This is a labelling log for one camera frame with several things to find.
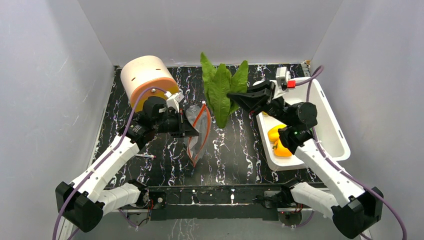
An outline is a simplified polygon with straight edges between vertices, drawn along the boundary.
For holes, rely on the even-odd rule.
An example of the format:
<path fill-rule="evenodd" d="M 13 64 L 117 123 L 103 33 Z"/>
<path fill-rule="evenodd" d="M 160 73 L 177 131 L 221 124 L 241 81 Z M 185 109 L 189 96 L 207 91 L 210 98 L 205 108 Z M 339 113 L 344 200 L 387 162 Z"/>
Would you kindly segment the green leafy vegetable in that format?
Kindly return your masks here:
<path fill-rule="evenodd" d="M 244 60 L 234 74 L 221 63 L 214 67 L 204 52 L 200 54 L 202 80 L 206 102 L 212 110 L 217 126 L 226 127 L 229 117 L 239 105 L 227 97 L 230 93 L 246 93 L 248 89 L 248 61 Z"/>

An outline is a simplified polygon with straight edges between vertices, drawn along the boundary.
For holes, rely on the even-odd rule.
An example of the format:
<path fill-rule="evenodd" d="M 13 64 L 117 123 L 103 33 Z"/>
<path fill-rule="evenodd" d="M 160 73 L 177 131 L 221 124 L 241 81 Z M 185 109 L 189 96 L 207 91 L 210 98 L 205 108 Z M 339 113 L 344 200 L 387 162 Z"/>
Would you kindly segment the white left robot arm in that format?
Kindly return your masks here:
<path fill-rule="evenodd" d="M 136 180 L 112 190 L 105 187 L 156 134 L 170 134 L 174 138 L 199 135 L 180 107 L 183 99 L 182 93 L 167 92 L 165 98 L 150 96 L 140 112 L 131 112 L 127 124 L 98 160 L 71 183 L 58 184 L 55 196 L 59 216 L 87 233 L 111 211 L 126 205 L 147 206 L 148 188 Z"/>

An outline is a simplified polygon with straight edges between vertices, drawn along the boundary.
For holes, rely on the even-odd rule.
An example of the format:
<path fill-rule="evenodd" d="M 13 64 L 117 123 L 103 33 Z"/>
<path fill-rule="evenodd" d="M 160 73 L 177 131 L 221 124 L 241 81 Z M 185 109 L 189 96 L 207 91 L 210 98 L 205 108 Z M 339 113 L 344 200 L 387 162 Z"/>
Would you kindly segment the clear zip bag orange zipper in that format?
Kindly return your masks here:
<path fill-rule="evenodd" d="M 185 113 L 189 123 L 198 133 L 198 136 L 191 136 L 184 139 L 186 153 L 195 167 L 197 162 L 205 154 L 206 146 L 209 143 L 212 117 L 205 101 L 202 101 L 201 106 L 191 105 Z"/>

